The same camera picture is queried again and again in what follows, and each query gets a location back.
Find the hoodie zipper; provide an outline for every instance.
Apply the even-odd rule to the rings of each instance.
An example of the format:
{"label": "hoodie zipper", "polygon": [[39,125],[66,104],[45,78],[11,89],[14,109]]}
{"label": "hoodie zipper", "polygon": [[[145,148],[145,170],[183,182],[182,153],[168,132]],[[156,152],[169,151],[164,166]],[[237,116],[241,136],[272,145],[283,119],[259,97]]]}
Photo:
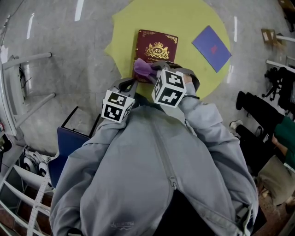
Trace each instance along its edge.
{"label": "hoodie zipper", "polygon": [[170,159],[169,159],[168,154],[166,152],[166,149],[164,148],[165,147],[164,143],[163,143],[163,141],[162,141],[162,139],[161,139],[155,125],[153,124],[151,116],[149,115],[149,113],[146,110],[144,110],[144,112],[146,114],[146,117],[148,117],[148,119],[149,119],[151,130],[152,130],[152,133],[154,134],[154,137],[155,137],[155,140],[156,140],[156,145],[157,145],[157,148],[158,148],[159,153],[160,153],[160,157],[161,157],[161,160],[162,160],[162,163],[163,163],[163,166],[164,166],[166,176],[168,178],[168,183],[171,185],[173,190],[176,190],[177,189],[176,177],[175,177],[175,174],[174,174]]}

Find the gray floor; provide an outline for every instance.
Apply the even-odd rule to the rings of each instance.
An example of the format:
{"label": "gray floor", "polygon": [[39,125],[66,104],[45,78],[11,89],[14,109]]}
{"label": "gray floor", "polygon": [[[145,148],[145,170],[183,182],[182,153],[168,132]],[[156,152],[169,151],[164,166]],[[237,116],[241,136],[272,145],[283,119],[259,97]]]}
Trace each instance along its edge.
{"label": "gray floor", "polygon": [[[12,14],[21,0],[0,0],[0,25]],[[81,16],[77,3],[83,2]],[[25,0],[12,16],[2,48],[1,58],[52,52],[53,57],[24,64],[27,103],[30,107],[45,95],[57,96],[33,114],[21,129],[25,142],[37,150],[57,151],[56,130],[67,115],[79,106],[69,123],[88,133],[106,89],[120,74],[113,60],[103,52],[112,38],[112,15],[129,0]],[[261,28],[275,29],[291,36],[277,0],[206,0],[224,21],[231,42],[231,70],[206,102],[218,106],[224,124],[242,119],[255,130],[257,123],[235,109],[239,90],[261,95],[269,84],[264,79],[266,59],[285,60],[285,52],[294,54],[288,43],[285,51],[266,47]],[[237,18],[237,41],[234,40],[234,18]]]}

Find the hoodie sleeve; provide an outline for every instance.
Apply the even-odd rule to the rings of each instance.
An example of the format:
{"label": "hoodie sleeve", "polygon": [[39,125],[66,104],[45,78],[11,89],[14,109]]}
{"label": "hoodie sleeve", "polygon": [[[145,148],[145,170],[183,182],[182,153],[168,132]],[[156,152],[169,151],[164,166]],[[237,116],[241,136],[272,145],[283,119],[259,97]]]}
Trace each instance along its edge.
{"label": "hoodie sleeve", "polygon": [[[186,87],[187,94],[195,95],[192,83],[187,83]],[[254,223],[258,212],[258,194],[248,172],[240,141],[223,126],[215,104],[205,105],[197,98],[186,97],[180,102],[179,108],[198,138],[207,146],[219,169],[236,209],[237,221],[239,212],[246,207],[249,209],[248,216],[252,217],[250,221]]]}
{"label": "hoodie sleeve", "polygon": [[96,134],[69,156],[51,204],[49,220],[53,235],[66,235],[71,228],[81,230],[81,197],[91,184],[113,138],[125,126],[126,122],[118,124],[104,120]]}

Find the hand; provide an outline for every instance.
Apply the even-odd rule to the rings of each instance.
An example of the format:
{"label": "hand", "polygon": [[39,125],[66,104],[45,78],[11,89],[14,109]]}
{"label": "hand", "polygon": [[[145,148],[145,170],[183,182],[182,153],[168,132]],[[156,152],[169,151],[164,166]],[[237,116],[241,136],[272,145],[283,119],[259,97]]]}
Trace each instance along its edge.
{"label": "hand", "polygon": [[271,141],[272,141],[272,143],[273,143],[274,145],[276,145],[276,146],[279,144],[277,138],[276,138],[274,135],[272,136]]}
{"label": "hand", "polygon": [[189,74],[183,74],[183,78],[184,78],[184,83],[189,83],[193,81],[192,77]]}

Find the yellow tablecloth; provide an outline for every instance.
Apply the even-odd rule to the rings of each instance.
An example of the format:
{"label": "yellow tablecloth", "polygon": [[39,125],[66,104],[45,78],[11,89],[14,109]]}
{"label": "yellow tablecloth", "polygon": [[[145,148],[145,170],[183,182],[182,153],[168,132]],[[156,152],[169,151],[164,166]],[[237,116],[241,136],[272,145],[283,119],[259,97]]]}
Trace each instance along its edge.
{"label": "yellow tablecloth", "polygon": [[[230,50],[230,40],[217,13],[201,0],[134,0],[113,15],[112,42],[105,52],[115,61],[122,78],[130,77],[138,30],[153,30],[178,36],[175,63],[195,72],[199,97],[209,95],[227,74],[228,61],[216,73],[192,41],[210,25]],[[150,97],[153,85],[140,84],[137,92]]]}

